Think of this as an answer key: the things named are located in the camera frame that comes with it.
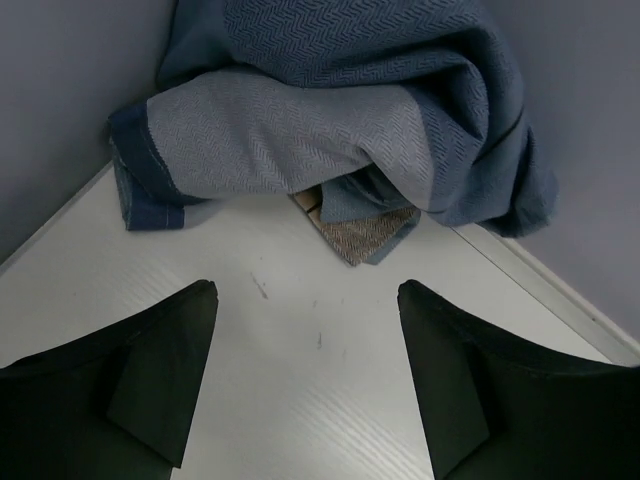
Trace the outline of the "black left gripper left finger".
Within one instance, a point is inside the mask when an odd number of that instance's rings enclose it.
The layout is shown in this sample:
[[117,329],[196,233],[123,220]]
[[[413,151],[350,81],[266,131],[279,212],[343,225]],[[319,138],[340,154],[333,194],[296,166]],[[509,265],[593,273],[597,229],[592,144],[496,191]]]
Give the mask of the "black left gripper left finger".
[[1,370],[4,479],[168,479],[218,310],[212,281]]

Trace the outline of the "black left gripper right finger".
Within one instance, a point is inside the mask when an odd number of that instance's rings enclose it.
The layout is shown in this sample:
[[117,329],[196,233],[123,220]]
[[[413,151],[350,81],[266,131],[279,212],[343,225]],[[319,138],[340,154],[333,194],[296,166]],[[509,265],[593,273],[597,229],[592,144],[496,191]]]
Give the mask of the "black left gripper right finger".
[[635,479],[639,370],[538,345],[417,281],[398,307],[438,479]]

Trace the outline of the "blue patchwork cloth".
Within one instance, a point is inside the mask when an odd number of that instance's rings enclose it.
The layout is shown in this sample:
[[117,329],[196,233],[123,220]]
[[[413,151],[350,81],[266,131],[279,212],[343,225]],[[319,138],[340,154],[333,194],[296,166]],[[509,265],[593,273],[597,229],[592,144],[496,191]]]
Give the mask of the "blue patchwork cloth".
[[506,238],[558,187],[479,1],[180,1],[153,97],[109,119],[125,227],[286,195],[350,265],[428,216]]

